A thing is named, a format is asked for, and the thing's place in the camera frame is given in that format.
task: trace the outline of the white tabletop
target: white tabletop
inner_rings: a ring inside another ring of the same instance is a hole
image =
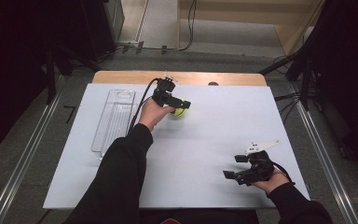
[[[99,161],[90,148],[108,92],[133,90],[139,102],[145,87],[88,85],[44,208],[74,208],[94,178]],[[227,180],[223,171],[249,169],[249,163],[236,163],[234,156],[252,142],[275,140],[281,143],[267,153],[309,198],[269,87],[183,85],[173,96],[190,101],[191,107],[180,118],[168,115],[152,132],[141,208],[273,207],[264,191]]]

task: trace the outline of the black curtain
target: black curtain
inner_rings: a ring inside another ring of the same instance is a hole
[[[47,86],[37,1],[0,1],[0,143]]]
[[[340,140],[358,157],[358,1],[327,0],[326,5],[335,8],[310,56],[322,75],[319,89],[351,129]]]

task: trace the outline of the clear plastic tray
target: clear plastic tray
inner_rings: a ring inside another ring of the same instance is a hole
[[[118,137],[126,136],[137,104],[135,91],[111,90],[101,114],[91,151],[101,160]]]

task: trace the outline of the yellow ball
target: yellow ball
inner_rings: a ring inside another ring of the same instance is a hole
[[[186,112],[185,109],[177,108],[177,109],[175,109],[175,111],[173,111],[172,114],[179,117],[179,116],[183,116],[185,114],[185,112]]]

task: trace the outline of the hand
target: hand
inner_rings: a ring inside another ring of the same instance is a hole
[[[154,126],[159,123],[167,114],[173,112],[175,108],[171,106],[161,107],[153,99],[148,99],[142,106],[141,117],[139,123],[145,125],[150,132]]]
[[[289,179],[286,175],[282,171],[275,168],[269,181],[257,181],[252,183],[252,185],[264,190],[267,194],[270,194],[277,187],[288,182]]]

